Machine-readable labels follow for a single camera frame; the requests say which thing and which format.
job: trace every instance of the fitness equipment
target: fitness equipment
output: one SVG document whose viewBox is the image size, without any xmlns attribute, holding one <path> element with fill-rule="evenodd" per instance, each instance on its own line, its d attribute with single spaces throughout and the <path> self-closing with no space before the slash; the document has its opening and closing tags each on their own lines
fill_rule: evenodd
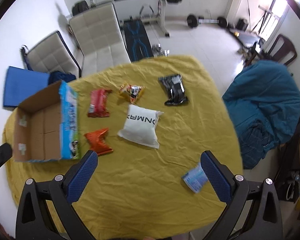
<svg viewBox="0 0 300 240">
<path fill-rule="evenodd" d="M 146 29 L 140 20 L 125 21 L 123 31 L 131 62 L 153 57 Z"/>
<path fill-rule="evenodd" d="M 122 1 L 122 0 L 105 0 L 105 1 L 102 1 L 100 3 L 97 3 L 96 6 L 99 6 L 99 5 L 102 5 L 102 4 L 105 4 L 105 3 L 109 3 L 109 2 L 118 2 L 118 1 Z M 151 22 L 157 22 L 157 24 L 159 25 L 159 27 L 161 28 L 161 30 L 164 32 L 164 35 L 166 37 L 169 37 L 170 34 L 169 32 L 167 31 L 167 29 L 165 28 L 165 6 L 166 6 L 166 2 L 167 3 L 172 3 L 172 4 L 178 4 L 178 3 L 181 3 L 182 0 L 158 0 L 158 13 L 157 14 L 152 14 L 152 15 L 148 15 L 146 17 L 142 17 L 140 15 L 139 18 L 132 18 L 132 16 L 130 16 L 130 21 L 133 21 L 133 20 L 140 20 L 142 21 L 142 23 L 151 23 Z M 141 10 L 140 10 L 140 14 L 142 12 L 144 8 L 144 5 L 141 7 Z M 120 24 L 120 28 L 123 29 L 123 26 L 124 26 L 124 22 L 125 21 L 120 21 L 119 24 Z"/>
<path fill-rule="evenodd" d="M 190 28 L 198 27 L 199 24 L 203 24 L 203 23 L 216 23 L 221 28 L 227 28 L 228 26 L 228 21 L 224 17 L 220 16 L 216 20 L 209 20 L 209 19 L 204 19 L 204 17 L 202 16 L 195 16 L 194 14 L 190 14 L 187 17 L 187 23 Z"/>
</svg>

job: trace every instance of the dark wooden chair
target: dark wooden chair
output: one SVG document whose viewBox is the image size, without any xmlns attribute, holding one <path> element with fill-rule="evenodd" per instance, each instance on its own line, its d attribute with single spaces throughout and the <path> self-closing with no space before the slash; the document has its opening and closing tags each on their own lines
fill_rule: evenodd
<svg viewBox="0 0 300 240">
<path fill-rule="evenodd" d="M 283 44 L 282 46 L 278 49 L 278 51 L 271 56 L 271 52 L 273 51 L 273 49 L 275 48 L 275 46 L 277 45 L 279 39 L 283 39 Z M 288 66 L 292 61 L 294 61 L 298 54 L 296 52 L 296 48 L 294 47 L 292 41 L 290 39 L 288 39 L 287 37 L 283 36 L 282 34 L 279 34 L 277 36 L 277 38 L 275 39 L 272 47 L 269 49 L 268 52 L 264 52 L 263 50 L 258 53 L 255 50 L 255 46 L 251 47 L 251 58 L 247 61 L 247 63 L 245 64 L 246 66 L 250 65 L 251 62 L 253 61 L 253 59 L 258 55 L 258 57 L 260 59 L 269 59 L 269 60 L 273 60 L 276 62 L 281 61 L 284 57 L 286 57 L 290 52 L 293 53 L 293 56 L 291 59 L 289 59 L 287 62 L 284 63 L 284 65 Z"/>
</svg>

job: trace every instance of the black package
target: black package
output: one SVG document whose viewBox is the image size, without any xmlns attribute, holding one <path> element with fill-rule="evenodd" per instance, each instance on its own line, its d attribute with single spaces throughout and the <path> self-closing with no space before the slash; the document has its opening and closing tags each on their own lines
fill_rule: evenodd
<svg viewBox="0 0 300 240">
<path fill-rule="evenodd" d="M 175 74 L 160 77 L 158 80 L 166 88 L 169 97 L 169 100 L 164 103 L 166 106 L 177 106 L 188 102 L 188 98 L 185 96 L 181 75 Z"/>
</svg>

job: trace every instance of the plaid fabric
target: plaid fabric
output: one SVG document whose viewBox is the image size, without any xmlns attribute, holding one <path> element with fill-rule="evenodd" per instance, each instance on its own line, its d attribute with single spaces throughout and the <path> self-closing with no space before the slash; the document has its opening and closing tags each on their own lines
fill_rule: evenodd
<svg viewBox="0 0 300 240">
<path fill-rule="evenodd" d="M 252 169 L 266 157 L 265 148 L 273 138 L 260 120 L 255 120 L 240 136 L 239 144 L 244 169 Z"/>
</svg>

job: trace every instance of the sofa cushion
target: sofa cushion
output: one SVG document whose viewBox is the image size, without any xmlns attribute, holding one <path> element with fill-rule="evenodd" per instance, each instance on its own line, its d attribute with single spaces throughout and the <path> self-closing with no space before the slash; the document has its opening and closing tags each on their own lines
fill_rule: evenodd
<svg viewBox="0 0 300 240">
<path fill-rule="evenodd" d="M 112 3 L 76 15 L 69 24 L 84 55 L 83 76 L 130 63 Z"/>
<path fill-rule="evenodd" d="M 61 71 L 81 76 L 81 69 L 68 49 L 59 31 L 35 45 L 27 54 L 29 64 L 34 71 L 51 73 Z"/>
</svg>

